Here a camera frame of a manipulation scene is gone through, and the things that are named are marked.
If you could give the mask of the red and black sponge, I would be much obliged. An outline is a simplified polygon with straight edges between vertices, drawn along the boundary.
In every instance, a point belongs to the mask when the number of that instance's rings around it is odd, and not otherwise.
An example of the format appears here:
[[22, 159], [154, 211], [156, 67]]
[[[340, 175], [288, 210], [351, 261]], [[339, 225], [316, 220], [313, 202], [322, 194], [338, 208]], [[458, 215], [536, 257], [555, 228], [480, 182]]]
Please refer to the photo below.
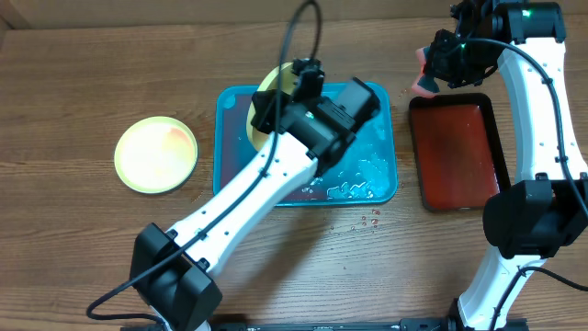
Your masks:
[[417, 60], [421, 65], [421, 70], [413, 82], [412, 91], [420, 97], [432, 98], [439, 93], [439, 86], [435, 78], [427, 74], [424, 70], [428, 52], [429, 47], [423, 47], [415, 51]]

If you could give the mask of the green plate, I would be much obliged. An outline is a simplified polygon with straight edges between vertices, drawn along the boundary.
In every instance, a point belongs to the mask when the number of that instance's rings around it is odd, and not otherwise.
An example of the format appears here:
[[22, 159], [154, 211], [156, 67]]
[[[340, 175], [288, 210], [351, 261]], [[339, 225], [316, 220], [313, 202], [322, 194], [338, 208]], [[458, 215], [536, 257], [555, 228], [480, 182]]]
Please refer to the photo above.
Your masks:
[[[295, 82], [297, 80], [297, 76], [292, 73], [292, 66], [293, 62], [284, 63], [279, 67], [274, 68], [262, 81], [262, 83], [257, 88], [257, 92], [264, 92], [269, 91], [272, 89], [277, 88], [277, 76], [281, 74], [281, 83], [282, 83], [282, 91], [288, 95], [291, 95], [294, 91], [296, 85]], [[249, 143], [254, 147], [254, 149], [259, 152], [266, 140], [268, 135], [266, 133], [260, 132], [256, 129], [252, 124], [251, 121], [256, 114], [255, 105], [253, 102], [250, 103], [249, 110], [247, 113], [247, 121], [246, 121], [246, 134]]]
[[180, 120], [154, 116], [137, 121], [121, 135], [113, 162], [128, 188], [163, 194], [189, 180], [198, 163], [198, 142]]

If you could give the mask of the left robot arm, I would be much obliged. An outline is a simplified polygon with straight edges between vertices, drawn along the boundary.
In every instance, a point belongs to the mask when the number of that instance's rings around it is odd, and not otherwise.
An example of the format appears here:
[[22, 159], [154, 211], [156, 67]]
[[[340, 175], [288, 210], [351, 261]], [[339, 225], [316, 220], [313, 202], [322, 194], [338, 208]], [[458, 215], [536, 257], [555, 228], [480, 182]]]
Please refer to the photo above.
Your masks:
[[157, 330], [199, 330], [219, 306], [214, 279], [247, 234], [287, 195], [338, 164], [380, 101], [358, 78], [323, 95], [317, 60], [273, 69], [253, 93], [253, 159], [211, 200], [164, 231], [134, 242], [130, 284], [153, 309]]

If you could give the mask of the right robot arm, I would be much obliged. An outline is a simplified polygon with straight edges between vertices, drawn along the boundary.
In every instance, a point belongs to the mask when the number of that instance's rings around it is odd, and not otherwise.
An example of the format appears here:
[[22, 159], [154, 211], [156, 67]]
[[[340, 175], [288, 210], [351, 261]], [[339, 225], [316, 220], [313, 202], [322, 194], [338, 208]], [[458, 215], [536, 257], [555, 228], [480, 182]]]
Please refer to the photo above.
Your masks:
[[480, 85], [499, 73], [511, 104], [516, 173], [484, 206], [488, 249], [469, 287], [453, 301], [439, 330], [524, 330], [508, 312], [530, 277], [571, 245], [587, 225], [587, 164], [567, 98], [566, 29], [554, 2], [463, 1], [454, 30], [441, 29], [417, 51], [413, 90], [438, 100], [438, 82]]

